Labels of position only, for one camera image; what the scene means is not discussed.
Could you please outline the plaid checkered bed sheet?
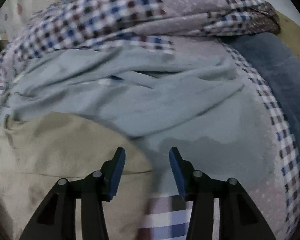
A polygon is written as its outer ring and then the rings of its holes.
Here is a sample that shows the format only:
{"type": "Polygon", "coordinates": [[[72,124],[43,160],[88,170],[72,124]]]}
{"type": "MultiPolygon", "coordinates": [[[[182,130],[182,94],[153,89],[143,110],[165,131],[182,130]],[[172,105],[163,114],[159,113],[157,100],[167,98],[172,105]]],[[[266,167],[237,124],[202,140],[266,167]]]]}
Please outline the plaid checkered bed sheet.
{"type": "Polygon", "coordinates": [[[290,239],[300,215],[300,163],[289,123],[267,81],[232,45],[241,90],[204,114],[138,140],[156,164],[177,147],[210,177],[237,178],[277,239],[290,239]]]}

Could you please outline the plaid folded quilt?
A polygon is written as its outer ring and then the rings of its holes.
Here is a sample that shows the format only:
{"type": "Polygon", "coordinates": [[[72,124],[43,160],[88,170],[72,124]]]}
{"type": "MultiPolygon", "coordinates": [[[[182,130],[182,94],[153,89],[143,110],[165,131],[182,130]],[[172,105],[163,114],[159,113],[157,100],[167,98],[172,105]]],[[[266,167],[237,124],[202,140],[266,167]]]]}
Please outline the plaid folded quilt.
{"type": "Polygon", "coordinates": [[[118,47],[166,52],[173,38],[278,33],[265,0],[58,0],[35,12],[0,52],[0,104],[13,79],[36,61],[59,57],[47,80],[83,71],[85,56],[118,47]]]}

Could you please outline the light blue sweatpants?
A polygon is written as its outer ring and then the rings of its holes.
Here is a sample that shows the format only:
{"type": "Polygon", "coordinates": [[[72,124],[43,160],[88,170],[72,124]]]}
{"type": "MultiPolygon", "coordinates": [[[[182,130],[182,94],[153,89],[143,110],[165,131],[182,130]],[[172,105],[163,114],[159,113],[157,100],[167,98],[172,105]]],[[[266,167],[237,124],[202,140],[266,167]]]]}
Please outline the light blue sweatpants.
{"type": "MultiPolygon", "coordinates": [[[[242,89],[227,56],[208,58],[142,48],[85,56],[83,71],[47,80],[58,56],[36,61],[15,77],[0,104],[4,117],[29,120],[50,112],[76,114],[138,140],[191,121],[242,89]]],[[[154,189],[176,194],[170,165],[156,164],[154,189]]]]}

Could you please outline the khaki beige garment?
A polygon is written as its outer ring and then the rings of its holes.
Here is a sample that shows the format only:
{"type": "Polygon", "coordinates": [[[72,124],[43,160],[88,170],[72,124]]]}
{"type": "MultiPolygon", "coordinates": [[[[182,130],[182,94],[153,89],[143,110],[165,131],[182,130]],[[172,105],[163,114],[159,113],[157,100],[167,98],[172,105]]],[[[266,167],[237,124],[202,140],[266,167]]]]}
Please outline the khaki beige garment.
{"type": "Polygon", "coordinates": [[[78,180],[99,170],[122,147],[126,163],[114,199],[105,203],[110,239],[136,239],[152,185],[152,166],[126,137],[91,120],[50,113],[0,126],[0,227],[18,239],[60,178],[78,180]]]}

